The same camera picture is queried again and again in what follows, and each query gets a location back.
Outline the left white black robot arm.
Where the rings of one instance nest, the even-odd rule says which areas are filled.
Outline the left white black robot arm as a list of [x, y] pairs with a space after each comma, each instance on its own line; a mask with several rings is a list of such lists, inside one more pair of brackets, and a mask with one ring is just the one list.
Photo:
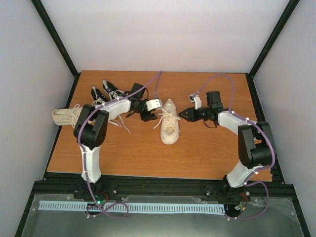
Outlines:
[[142, 121], [157, 119], [154, 111], [162, 107], [162, 101], [155, 97], [143, 99], [146, 87], [135, 83], [131, 91], [120, 92], [108, 102], [83, 106], [74, 128], [82, 156], [82, 175], [86, 182], [85, 192], [96, 199], [102, 195], [103, 187], [97, 181], [101, 177], [100, 148], [105, 141], [108, 123], [122, 114], [137, 113]]

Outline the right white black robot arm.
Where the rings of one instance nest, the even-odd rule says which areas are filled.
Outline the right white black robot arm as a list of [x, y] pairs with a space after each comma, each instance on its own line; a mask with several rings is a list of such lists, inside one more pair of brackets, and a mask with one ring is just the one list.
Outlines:
[[224, 199], [232, 200], [253, 175], [274, 166], [277, 153], [270, 125], [241, 117], [230, 108], [224, 108], [219, 91], [206, 93], [206, 107], [202, 106], [198, 95], [192, 94], [189, 99], [195, 106], [181, 111], [179, 117], [188, 122], [209, 120], [214, 123], [214, 128], [220, 126], [237, 135], [239, 161], [224, 176], [220, 191]]

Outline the beige lace platform sneaker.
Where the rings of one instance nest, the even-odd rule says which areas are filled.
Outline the beige lace platform sneaker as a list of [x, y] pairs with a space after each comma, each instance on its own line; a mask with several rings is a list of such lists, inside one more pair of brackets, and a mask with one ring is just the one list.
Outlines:
[[171, 99], [168, 99], [161, 108], [160, 120], [158, 124], [153, 128], [155, 129], [160, 125], [160, 138], [166, 145], [172, 145], [177, 142], [180, 135], [179, 120], [176, 111], [176, 105]]

